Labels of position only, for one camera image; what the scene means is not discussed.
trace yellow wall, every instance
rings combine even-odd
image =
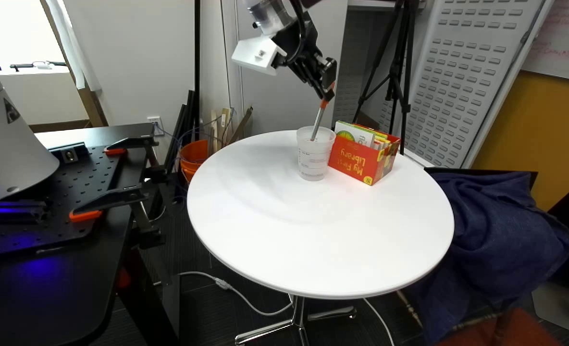
[[[569,80],[520,72],[473,168],[538,171],[532,189],[548,210],[569,192]]]

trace black tripod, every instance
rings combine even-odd
[[[417,9],[419,8],[419,0],[397,0],[394,8],[394,14],[389,18],[389,22],[385,27],[385,33],[383,33],[383,38],[381,39],[381,44],[379,45],[379,49],[376,52],[376,56],[374,57],[374,62],[372,64],[372,71],[370,72],[370,77],[366,82],[366,86],[364,87],[363,93],[359,97],[359,101],[357,104],[357,110],[355,111],[355,117],[353,118],[353,122],[357,121],[357,117],[359,116],[359,110],[361,110],[361,106],[363,103],[370,98],[380,87],[382,87],[386,82],[389,82],[387,85],[387,94],[385,95],[385,100],[390,101],[394,100],[394,105],[392,106],[392,118],[389,123],[389,133],[391,134],[394,131],[394,119],[396,116],[396,106],[398,105],[398,101],[400,103],[400,107],[402,108],[402,133],[401,133],[401,143],[400,143],[400,153],[404,154],[404,141],[405,141],[405,134],[406,134],[406,114],[410,112],[410,103],[409,103],[409,90],[410,90],[410,67],[412,66],[412,43],[414,39],[415,33],[415,16],[417,15]],[[400,29],[398,33],[398,43],[396,45],[396,51],[394,54],[394,61],[392,61],[392,65],[389,68],[389,73],[383,81],[379,83],[372,91],[369,93],[368,89],[370,88],[370,83],[372,83],[372,79],[374,77],[374,73],[376,69],[381,64],[381,60],[383,59],[383,54],[385,53],[385,48],[389,43],[389,38],[391,37],[392,33],[394,32],[394,28],[396,26],[396,22],[402,13],[402,19],[400,22]],[[404,71],[404,91],[400,87],[400,79],[402,77],[402,69],[405,67]]]

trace navy blue cloth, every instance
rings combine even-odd
[[[429,344],[465,317],[471,294],[518,298],[547,280],[569,255],[569,231],[535,206],[530,173],[434,173],[455,219],[445,258],[405,291]]]

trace window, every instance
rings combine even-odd
[[[9,65],[34,61],[64,62],[41,2],[0,0],[2,71],[14,73],[14,69],[9,68]]]

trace plastic cup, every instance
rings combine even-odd
[[[327,164],[335,133],[325,127],[319,127],[317,137],[311,141],[313,126],[297,130],[297,166],[299,175],[313,182],[321,180],[327,173]]]

